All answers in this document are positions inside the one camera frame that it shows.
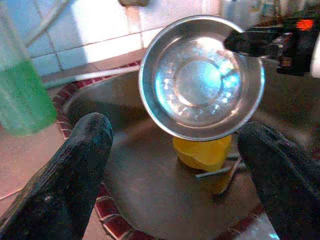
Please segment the white tile wall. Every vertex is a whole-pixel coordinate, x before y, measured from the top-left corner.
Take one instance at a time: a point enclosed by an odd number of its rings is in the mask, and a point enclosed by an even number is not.
[[[8,0],[9,14],[24,38],[57,0]],[[166,25],[183,17],[220,12],[222,0],[151,0],[123,7],[118,0],[71,0],[29,48],[41,75],[146,48]]]
[[[140,34],[131,34],[58,52],[64,69],[93,63],[142,49]]]

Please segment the yellow cup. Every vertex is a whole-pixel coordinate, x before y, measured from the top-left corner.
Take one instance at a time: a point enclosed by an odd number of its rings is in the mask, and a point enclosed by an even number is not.
[[[205,142],[174,137],[173,146],[179,159],[190,168],[214,172],[224,164],[231,141],[231,135]]]

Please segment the metal sink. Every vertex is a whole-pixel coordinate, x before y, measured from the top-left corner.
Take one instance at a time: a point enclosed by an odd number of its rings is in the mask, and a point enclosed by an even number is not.
[[[279,75],[272,61],[265,62],[265,70],[265,94],[253,119],[311,151],[319,144],[319,80]],[[73,125],[91,112],[111,121],[114,144],[104,180],[132,226],[163,239],[213,239],[259,204],[251,177],[240,171],[228,191],[212,196],[215,176],[196,179],[199,171],[180,163],[172,137],[147,115],[137,82],[133,72],[82,88],[64,113]]]

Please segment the orange light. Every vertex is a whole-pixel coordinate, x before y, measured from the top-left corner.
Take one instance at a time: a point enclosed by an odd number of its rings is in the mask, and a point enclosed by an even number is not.
[[[312,19],[302,19],[296,23],[296,27],[301,31],[308,31],[312,29],[314,21]]]

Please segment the bowl rim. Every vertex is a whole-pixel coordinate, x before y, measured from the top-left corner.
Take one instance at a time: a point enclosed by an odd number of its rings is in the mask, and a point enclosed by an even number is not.
[[[265,88],[265,70],[264,70],[264,66],[262,64],[262,61],[260,58],[257,58],[257,63],[259,64],[260,67],[260,89],[258,91],[258,95],[257,98],[254,102],[254,104],[252,105],[250,111],[247,113],[247,115],[245,116],[245,118],[243,118],[241,121],[239,121],[233,128],[229,129],[228,131],[225,131],[224,133],[221,134],[217,134],[211,137],[190,137],[190,136],[185,136],[182,134],[179,134],[173,130],[171,130],[170,128],[168,128],[167,126],[165,126],[154,114],[152,109],[149,107],[149,104],[147,102],[145,93],[144,93],[144,88],[143,88],[143,73],[144,73],[144,69],[145,69],[145,63],[146,60],[149,56],[149,53],[151,52],[151,50],[153,49],[154,45],[156,44],[156,42],[162,38],[167,32],[169,32],[171,29],[175,28],[176,26],[180,25],[180,24],[184,24],[190,21],[194,21],[194,20],[209,20],[209,21],[214,21],[214,22],[219,22],[225,25],[228,25],[229,27],[233,28],[234,30],[238,31],[239,33],[243,33],[244,30],[242,28],[240,28],[239,26],[237,26],[236,24],[232,23],[229,20],[226,20],[222,17],[219,16],[212,16],[212,15],[193,15],[193,16],[188,16],[185,18],[182,18],[180,20],[177,20],[171,24],[169,24],[168,26],[166,26],[164,29],[162,29],[155,37],[154,39],[151,41],[151,43],[149,44],[144,57],[141,61],[140,64],[140,70],[139,70],[139,76],[138,76],[138,88],[139,88],[139,93],[140,93],[140,97],[142,100],[142,103],[144,105],[145,110],[147,111],[147,113],[149,114],[149,116],[152,118],[152,120],[165,132],[167,132],[168,134],[180,138],[180,139],[184,139],[184,140],[188,140],[188,141],[195,141],[195,142],[207,142],[207,141],[213,141],[213,140],[217,140],[223,137],[226,137],[232,133],[234,133],[235,131],[237,131],[239,128],[241,128],[251,117],[252,115],[255,113],[256,109],[258,108],[260,101],[262,99],[263,93],[264,93],[264,88]]]

